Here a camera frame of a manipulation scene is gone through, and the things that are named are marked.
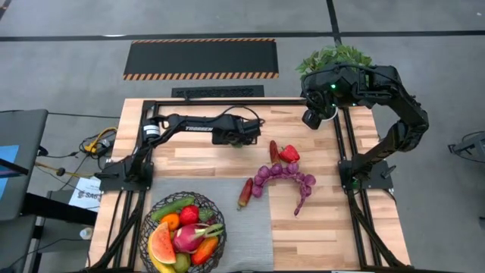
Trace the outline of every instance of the gray cloth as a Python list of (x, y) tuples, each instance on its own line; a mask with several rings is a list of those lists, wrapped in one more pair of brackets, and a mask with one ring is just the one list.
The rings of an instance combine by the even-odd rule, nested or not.
[(151, 206), (172, 193), (193, 191), (212, 200), (224, 216), (227, 241), (219, 266), (211, 272), (273, 271), (273, 237), (268, 188), (263, 197), (251, 198), (237, 211), (237, 200), (246, 179), (159, 178), (148, 198)]

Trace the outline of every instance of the black wire basket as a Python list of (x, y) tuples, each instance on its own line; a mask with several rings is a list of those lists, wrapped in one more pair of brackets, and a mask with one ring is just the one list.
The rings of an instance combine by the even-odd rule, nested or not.
[[(158, 222), (152, 220), (152, 213), (161, 208), (162, 206), (167, 205), (169, 202), (173, 202), (175, 200), (193, 196), (195, 197), (194, 205), (198, 206), (200, 209), (211, 209), (214, 212), (214, 216), (211, 218), (211, 221), (218, 224), (224, 224), (224, 217), (217, 208), (217, 206), (212, 202), (209, 198), (203, 196), (202, 194), (194, 193), (194, 192), (179, 192), (171, 194), (165, 197), (162, 201), (156, 203), (150, 212), (145, 216), (145, 220), (143, 221), (142, 228), (140, 231), (140, 239), (138, 243), (140, 256), (143, 261), (143, 265), (147, 272), (150, 273), (158, 273), (158, 270), (153, 265), (152, 261), (150, 260), (149, 253), (148, 253), (148, 244), (149, 244), (149, 236), (150, 234), (157, 228)], [(212, 269), (217, 268), (219, 265), (219, 260), (222, 257), (224, 252), (224, 245), (226, 243), (227, 233), (224, 224), (224, 231), (222, 234), (219, 235), (219, 244), (217, 245), (216, 250), (212, 254), (211, 258), (203, 263), (202, 265), (191, 265), (187, 272), (189, 273), (209, 273)]]

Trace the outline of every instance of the butcher block tabletop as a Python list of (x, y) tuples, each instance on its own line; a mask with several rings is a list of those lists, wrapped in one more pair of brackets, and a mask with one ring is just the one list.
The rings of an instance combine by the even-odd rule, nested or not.
[[(143, 101), (144, 99), (125, 100), (112, 155), (114, 161), (130, 155), (133, 151)], [(163, 106), (160, 114), (177, 113), (215, 117), (230, 106)], [(178, 133), (167, 143), (155, 149), (152, 159), (155, 163), (155, 176), (254, 177), (262, 165), (271, 164), (268, 151), (271, 140), (275, 140), (278, 146), (292, 144), (301, 156), (300, 171), (313, 174), (317, 183), (313, 186), (312, 195), (306, 199), (297, 217), (293, 212), (300, 199), (298, 186), (290, 180), (274, 180), (269, 185), (274, 270), (359, 269), (349, 204), (340, 186), (337, 170), (340, 156), (333, 122), (322, 122), (318, 130), (311, 130), (302, 123), (302, 115), (307, 110), (304, 105), (248, 105), (248, 107), (266, 120), (261, 128), (257, 145), (244, 146), (241, 149), (214, 146), (211, 144), (210, 133)], [(244, 108), (234, 108), (229, 113), (244, 118), (254, 118), (254, 115)], [(366, 108), (355, 107), (350, 108), (350, 114), (358, 151), (367, 152), (378, 142), (372, 113)], [(343, 118), (340, 118), (340, 126), (347, 148), (346, 154), (351, 155)], [(119, 230), (124, 194), (120, 198), (115, 216), (111, 241)], [(368, 195), (376, 232), (399, 260), (409, 264), (396, 204), (383, 190), (368, 190)], [(92, 263), (97, 262), (105, 252), (117, 197), (118, 192), (105, 193), (102, 196), (89, 249)], [(136, 197), (133, 198), (132, 207), (136, 199)], [(148, 199), (145, 201), (144, 214), (149, 209)], [(362, 234), (367, 261), (370, 265), (372, 264), (370, 244), (363, 229)], [(131, 232), (124, 243), (121, 266), (127, 265), (130, 243)], [(141, 259), (137, 254), (135, 270), (141, 268)]]

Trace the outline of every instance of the orange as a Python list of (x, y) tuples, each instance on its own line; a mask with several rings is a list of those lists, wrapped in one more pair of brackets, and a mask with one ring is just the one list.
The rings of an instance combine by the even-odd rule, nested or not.
[(179, 227), (179, 224), (180, 224), (179, 215), (177, 213), (170, 213), (168, 215), (165, 215), (160, 220), (160, 224), (165, 223), (165, 222), (167, 222), (168, 229), (170, 231), (175, 231)]

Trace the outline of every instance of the concrete floor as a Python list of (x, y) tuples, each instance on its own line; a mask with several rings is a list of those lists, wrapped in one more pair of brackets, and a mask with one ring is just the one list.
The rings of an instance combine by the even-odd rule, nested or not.
[[(339, 29), (349, 31), (485, 30), (481, 0), (335, 0)], [(66, 2), (12, 0), (0, 20), (0, 36), (331, 31), (324, 0), (146, 0)], [(406, 89), (428, 111), (430, 129), (420, 146), (395, 154), (393, 180), (399, 216), (412, 264), (418, 268), (483, 272), (485, 168), (448, 153), (447, 144), (485, 128), (481, 78), (485, 37), (343, 38), (375, 64), (392, 64)], [(167, 97), (172, 87), (264, 84), (266, 96), (297, 96), (294, 68), (332, 38), (277, 39), (276, 80), (123, 81), (130, 41), (0, 42), (0, 110), (46, 108), (91, 115), (119, 115), (128, 97)], [(396, 116), (373, 109), (385, 135)], [(52, 154), (78, 143), (116, 120), (49, 116), (42, 145)], [(80, 158), (43, 160), (74, 169)], [(96, 171), (88, 161), (83, 171)], [(62, 184), (35, 171), (29, 191), (45, 195)], [(53, 253), (42, 272), (77, 270), (87, 249)]]

